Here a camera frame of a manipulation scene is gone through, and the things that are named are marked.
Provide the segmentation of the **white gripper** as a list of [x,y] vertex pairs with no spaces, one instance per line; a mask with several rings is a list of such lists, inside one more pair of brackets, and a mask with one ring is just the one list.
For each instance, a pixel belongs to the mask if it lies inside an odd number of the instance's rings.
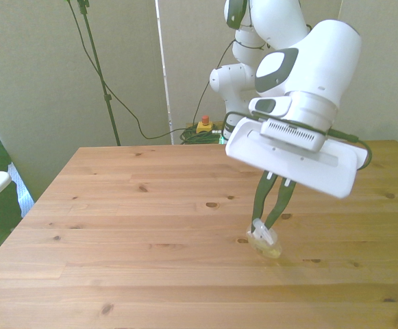
[[261,219],[267,195],[277,176],[282,176],[277,201],[266,218],[271,229],[293,195],[296,182],[337,198],[347,197],[355,182],[357,170],[365,163],[368,151],[353,145],[328,139],[318,152],[265,137],[261,123],[244,118],[232,132],[226,144],[226,154],[264,170],[253,202],[251,233],[254,221]]

